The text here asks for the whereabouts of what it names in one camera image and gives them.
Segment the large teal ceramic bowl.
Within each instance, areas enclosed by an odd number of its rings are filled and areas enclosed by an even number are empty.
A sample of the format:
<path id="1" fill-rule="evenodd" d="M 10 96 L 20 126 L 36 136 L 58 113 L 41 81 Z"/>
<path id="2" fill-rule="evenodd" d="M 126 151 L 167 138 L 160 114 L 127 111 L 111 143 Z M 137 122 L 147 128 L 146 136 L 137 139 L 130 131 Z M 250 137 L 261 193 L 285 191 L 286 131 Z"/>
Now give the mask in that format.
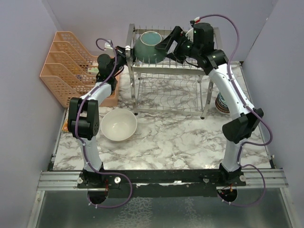
<path id="1" fill-rule="evenodd" d="M 162 41 L 162 36 L 157 32 L 147 31 L 141 34 L 133 48 L 136 59 L 145 64 L 162 62 L 166 58 L 167 53 L 155 48 Z"/>

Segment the steel two-tier dish rack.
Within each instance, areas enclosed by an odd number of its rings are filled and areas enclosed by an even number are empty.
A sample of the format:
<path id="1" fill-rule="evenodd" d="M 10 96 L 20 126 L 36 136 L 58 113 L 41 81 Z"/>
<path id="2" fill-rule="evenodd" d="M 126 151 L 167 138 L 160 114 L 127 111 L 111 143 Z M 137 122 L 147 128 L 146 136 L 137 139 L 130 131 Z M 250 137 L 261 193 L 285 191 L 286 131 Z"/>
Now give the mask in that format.
<path id="1" fill-rule="evenodd" d="M 126 56 L 133 113 L 199 114 L 201 119 L 205 119 L 211 103 L 213 82 L 202 86 L 207 75 L 197 66 L 195 59 L 188 57 L 183 64 L 179 64 L 166 57 L 160 63 L 145 64 L 134 55 L 135 42 L 144 32 L 157 32 L 164 40 L 172 30 L 141 29 L 134 24 L 129 26 Z M 215 29 L 214 45 L 216 49 L 218 39 Z"/>

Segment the large cream ceramic bowl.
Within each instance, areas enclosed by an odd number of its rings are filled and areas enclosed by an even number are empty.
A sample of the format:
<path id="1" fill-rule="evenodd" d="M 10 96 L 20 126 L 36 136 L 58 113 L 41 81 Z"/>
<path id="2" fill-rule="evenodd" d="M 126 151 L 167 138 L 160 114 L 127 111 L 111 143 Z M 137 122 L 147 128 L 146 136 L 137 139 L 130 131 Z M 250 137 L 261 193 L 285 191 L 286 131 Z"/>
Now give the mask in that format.
<path id="1" fill-rule="evenodd" d="M 136 116 L 127 109 L 117 108 L 107 113 L 101 120 L 101 132 L 115 142 L 130 138 L 137 129 Z"/>

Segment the green patterned small bowl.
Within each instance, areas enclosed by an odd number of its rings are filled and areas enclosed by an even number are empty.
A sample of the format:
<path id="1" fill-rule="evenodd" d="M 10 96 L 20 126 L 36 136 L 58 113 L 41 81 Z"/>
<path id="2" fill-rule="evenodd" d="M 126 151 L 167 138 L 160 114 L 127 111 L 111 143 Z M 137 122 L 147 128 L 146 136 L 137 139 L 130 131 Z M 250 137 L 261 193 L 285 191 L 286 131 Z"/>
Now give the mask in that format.
<path id="1" fill-rule="evenodd" d="M 217 95 L 217 100 L 219 101 L 219 102 L 222 102 L 222 103 L 226 103 L 225 102 L 225 99 L 223 98 L 223 96 L 222 96 L 222 94 L 221 93 L 218 93 L 218 95 Z"/>

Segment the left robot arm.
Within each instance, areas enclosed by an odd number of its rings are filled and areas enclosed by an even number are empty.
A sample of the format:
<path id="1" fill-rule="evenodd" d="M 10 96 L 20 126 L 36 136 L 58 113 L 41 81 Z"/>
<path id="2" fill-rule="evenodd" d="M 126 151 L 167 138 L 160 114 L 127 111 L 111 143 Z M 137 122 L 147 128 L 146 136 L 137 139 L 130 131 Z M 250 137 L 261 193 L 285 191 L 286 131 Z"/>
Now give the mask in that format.
<path id="1" fill-rule="evenodd" d="M 81 146 L 84 167 L 80 178 L 98 188 L 104 184 L 101 173 L 103 162 L 99 157 L 96 135 L 99 131 L 99 105 L 116 89 L 116 76 L 127 64 L 125 48 L 116 46 L 114 57 L 101 54 L 97 58 L 98 72 L 94 87 L 80 98 L 73 97 L 69 102 L 68 131 Z"/>

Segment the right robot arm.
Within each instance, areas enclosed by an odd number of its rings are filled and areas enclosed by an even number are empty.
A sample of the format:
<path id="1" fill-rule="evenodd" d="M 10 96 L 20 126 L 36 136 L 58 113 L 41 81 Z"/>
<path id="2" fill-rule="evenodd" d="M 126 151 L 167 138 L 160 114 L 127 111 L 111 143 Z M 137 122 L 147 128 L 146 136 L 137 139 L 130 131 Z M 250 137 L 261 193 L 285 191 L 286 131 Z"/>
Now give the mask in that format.
<path id="1" fill-rule="evenodd" d="M 169 53 L 173 42 L 176 47 Z M 241 175 L 241 144 L 251 136 L 264 113 L 247 99 L 232 75 L 226 54 L 214 46 L 214 28 L 208 23 L 196 23 L 188 32 L 176 26 L 155 48 L 166 52 L 168 58 L 181 64 L 188 57 L 195 59 L 197 66 L 203 69 L 223 96 L 232 120 L 222 126 L 227 144 L 224 159 L 219 166 L 218 180 L 228 186 Z"/>

